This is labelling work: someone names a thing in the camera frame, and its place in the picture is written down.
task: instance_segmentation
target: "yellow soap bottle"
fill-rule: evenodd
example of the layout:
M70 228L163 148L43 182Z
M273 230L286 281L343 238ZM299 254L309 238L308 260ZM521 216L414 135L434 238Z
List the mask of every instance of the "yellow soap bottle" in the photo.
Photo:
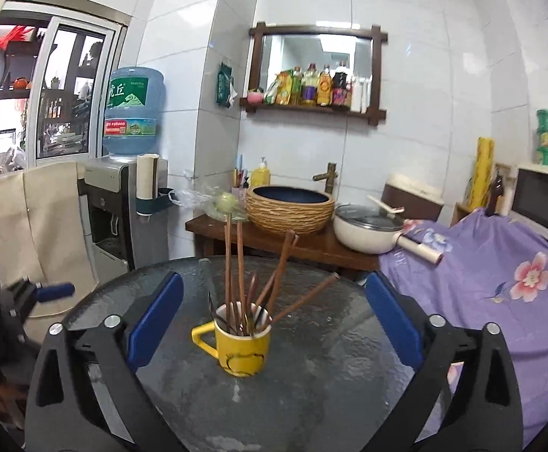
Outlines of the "yellow soap bottle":
M266 157L261 157L261 164L251 172L251 187L270 185L270 169L266 163Z

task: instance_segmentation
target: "microwave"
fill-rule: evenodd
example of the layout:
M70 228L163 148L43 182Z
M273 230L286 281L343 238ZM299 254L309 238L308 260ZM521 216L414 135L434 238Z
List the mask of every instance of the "microwave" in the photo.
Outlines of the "microwave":
M548 166L517 167L508 215L548 239Z

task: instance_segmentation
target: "bolt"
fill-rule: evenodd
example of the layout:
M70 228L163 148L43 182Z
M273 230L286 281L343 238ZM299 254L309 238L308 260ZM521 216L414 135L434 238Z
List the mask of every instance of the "bolt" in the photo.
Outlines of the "bolt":
M61 331L62 331L62 324L60 323L54 323L48 330L50 334L59 334Z
M500 334L500 327L496 323L487 323L487 331L491 334Z
M104 320L104 326L107 328L115 328L121 322L121 318L117 315L107 316Z
M441 328L446 324L446 320L442 315L432 315L429 317L429 322L435 327L435 328Z

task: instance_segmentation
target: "wooden mirror frame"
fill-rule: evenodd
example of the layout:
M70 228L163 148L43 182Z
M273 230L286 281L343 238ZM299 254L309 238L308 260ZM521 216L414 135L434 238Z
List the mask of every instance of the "wooden mirror frame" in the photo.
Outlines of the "wooden mirror frame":
M253 38L253 55L249 71L249 90L259 86L261 74L261 59L263 53L264 36L266 35L347 35L372 41L372 90L370 105L364 114L359 112L344 111L329 107L304 107L293 105L249 104L246 98L240 100L241 107L248 113L254 113L258 108L277 108L288 110L300 110L336 114L349 117L368 119L368 123L377 126L380 120L386 119L386 111L380 109L380 71L382 62L382 45L388 41L386 32L381 32L380 26L373 25L371 29L340 29L337 27L318 27L315 25L272 25L266 22L257 22L257 26L249 30L249 36Z

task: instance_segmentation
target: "round glass table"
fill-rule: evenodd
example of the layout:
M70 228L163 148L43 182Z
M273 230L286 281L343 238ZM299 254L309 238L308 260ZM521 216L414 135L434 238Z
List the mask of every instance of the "round glass table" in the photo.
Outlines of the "round glass table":
M245 257L247 280L254 270L259 275L258 293L277 262ZM218 306L224 301L224 257L212 257L211 263L212 297ZM192 452L360 451L413 375L399 362L360 286L347 279L275 325L266 366L253 377L230 376L191 340L192 328L210 320L196 258L118 277L77 304L63 323L76 330L122 315L134 299L154 292L170 270L182 276L184 299L152 361L136 375ZM328 275L288 263L275 313ZM205 340L214 344L209 336ZM98 366L90 364L88 371L110 429L130 440ZM421 438L437 430L442 402L446 400L438 401Z

